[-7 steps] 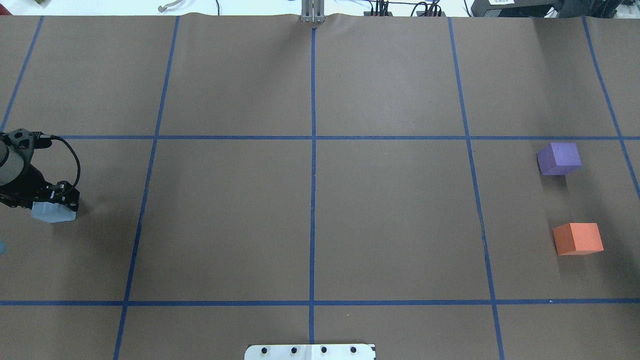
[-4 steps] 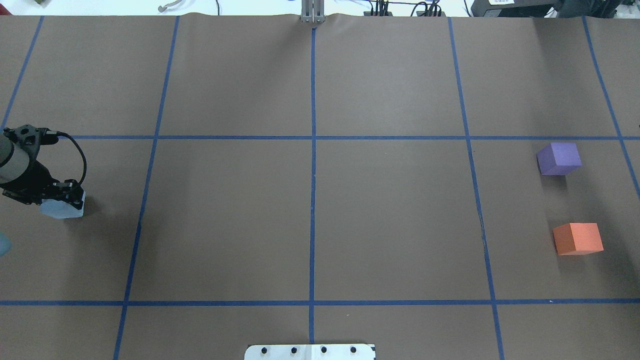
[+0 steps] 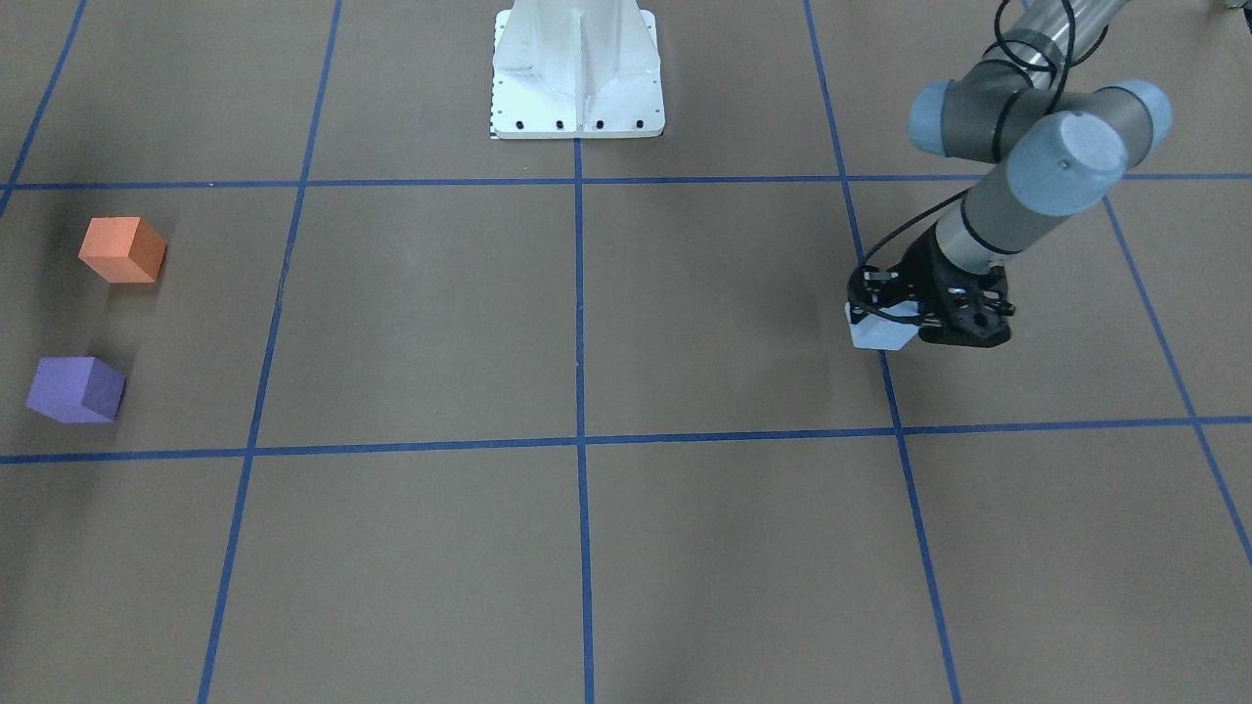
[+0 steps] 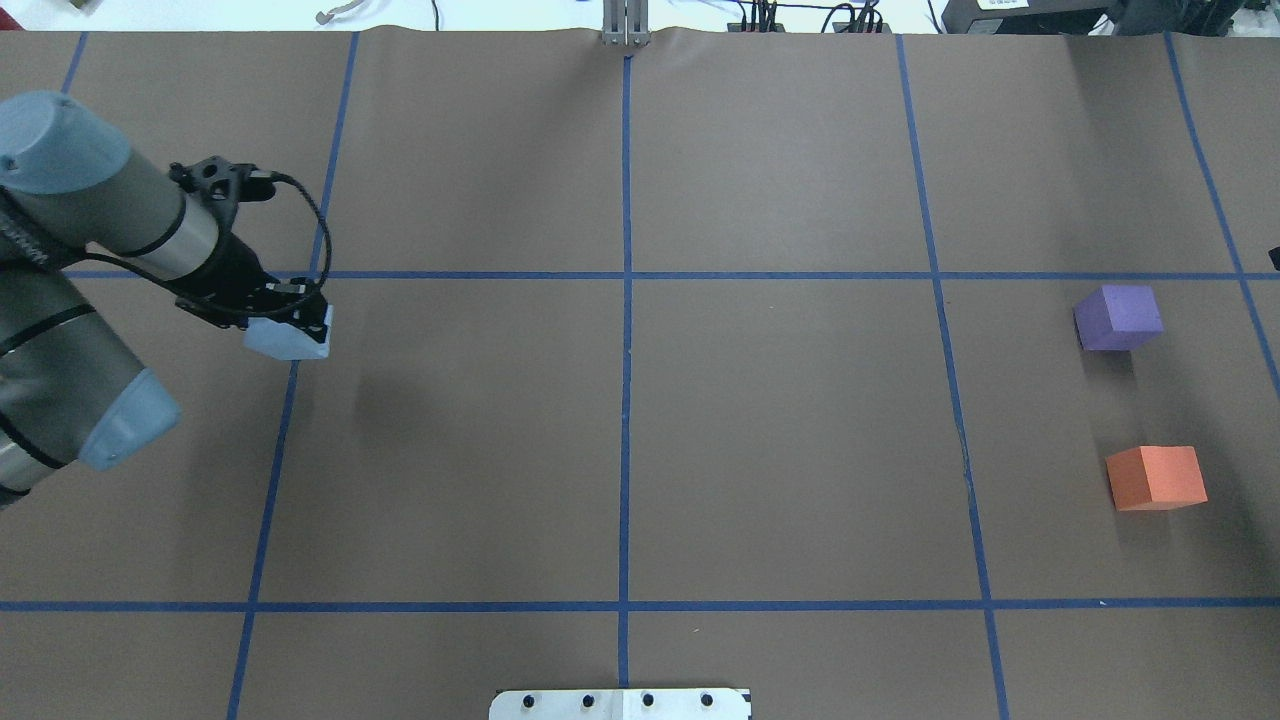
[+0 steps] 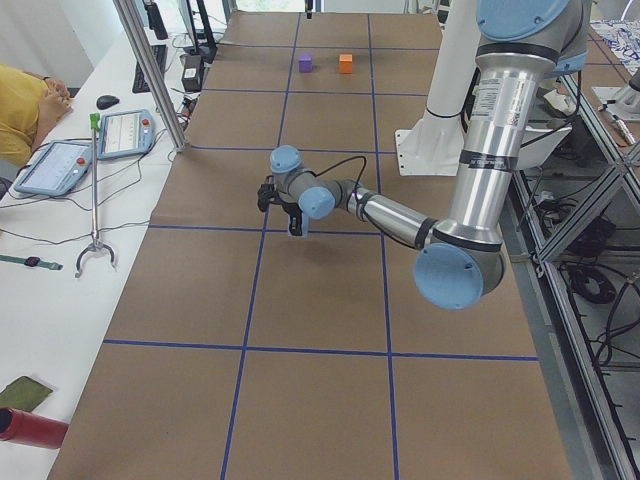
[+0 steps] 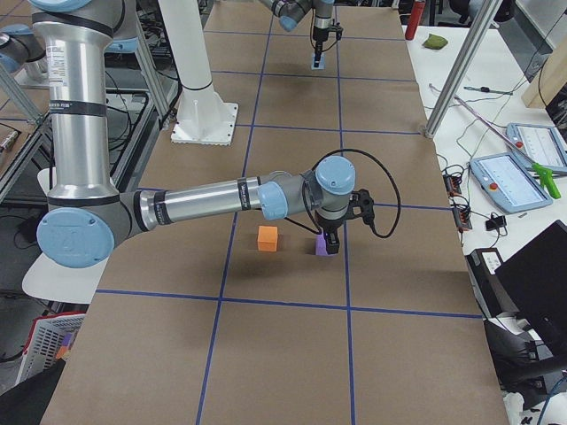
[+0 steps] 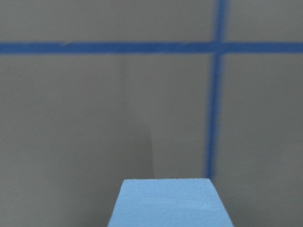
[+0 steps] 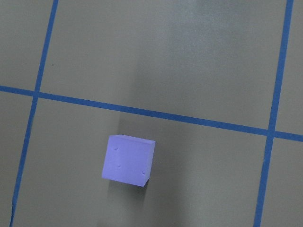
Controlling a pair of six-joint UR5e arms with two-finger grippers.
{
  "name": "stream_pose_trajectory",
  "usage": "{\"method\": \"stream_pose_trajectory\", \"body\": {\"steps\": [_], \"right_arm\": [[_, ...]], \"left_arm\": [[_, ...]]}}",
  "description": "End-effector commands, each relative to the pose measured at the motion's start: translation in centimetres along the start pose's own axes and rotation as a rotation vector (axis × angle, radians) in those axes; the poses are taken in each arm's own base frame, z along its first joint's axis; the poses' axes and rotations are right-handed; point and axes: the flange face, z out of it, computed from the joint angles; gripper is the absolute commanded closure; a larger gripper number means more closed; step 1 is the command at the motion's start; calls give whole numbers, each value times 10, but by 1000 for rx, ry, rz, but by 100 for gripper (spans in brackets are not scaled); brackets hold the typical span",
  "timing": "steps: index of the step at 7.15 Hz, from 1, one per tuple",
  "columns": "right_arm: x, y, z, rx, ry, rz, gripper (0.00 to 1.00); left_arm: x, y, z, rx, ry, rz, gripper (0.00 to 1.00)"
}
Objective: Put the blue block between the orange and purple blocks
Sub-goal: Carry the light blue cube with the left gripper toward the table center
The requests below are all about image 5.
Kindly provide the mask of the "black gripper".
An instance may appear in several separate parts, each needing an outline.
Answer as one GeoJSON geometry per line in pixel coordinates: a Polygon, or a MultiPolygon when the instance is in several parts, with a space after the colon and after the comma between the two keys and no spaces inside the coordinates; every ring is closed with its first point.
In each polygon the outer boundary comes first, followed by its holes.
{"type": "Polygon", "coordinates": [[[283,211],[288,215],[288,233],[290,236],[304,235],[304,217],[305,214],[297,203],[283,202],[281,205],[283,211]]]}

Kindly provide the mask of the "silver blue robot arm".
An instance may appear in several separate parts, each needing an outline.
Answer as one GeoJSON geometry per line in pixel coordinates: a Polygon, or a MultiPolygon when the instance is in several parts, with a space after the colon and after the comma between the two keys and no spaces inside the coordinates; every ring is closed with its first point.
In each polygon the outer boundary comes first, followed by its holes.
{"type": "Polygon", "coordinates": [[[580,70],[586,59],[587,1],[480,1],[475,12],[479,90],[460,152],[447,218],[437,220],[354,180],[322,180],[300,152],[281,146],[257,193],[260,211],[279,205],[289,231],[343,209],[418,250],[414,279],[421,295],[450,310],[476,304],[504,270],[498,231],[509,183],[521,169],[520,149],[540,82],[580,70]]]}

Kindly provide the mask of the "person's hand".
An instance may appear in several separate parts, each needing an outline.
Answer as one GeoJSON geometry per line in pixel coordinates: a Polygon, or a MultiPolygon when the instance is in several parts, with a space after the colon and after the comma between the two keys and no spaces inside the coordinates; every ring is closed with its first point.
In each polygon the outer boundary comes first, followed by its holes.
{"type": "Polygon", "coordinates": [[[55,78],[44,79],[46,89],[40,101],[40,111],[52,117],[61,118],[71,110],[71,95],[65,84],[55,78]]]}

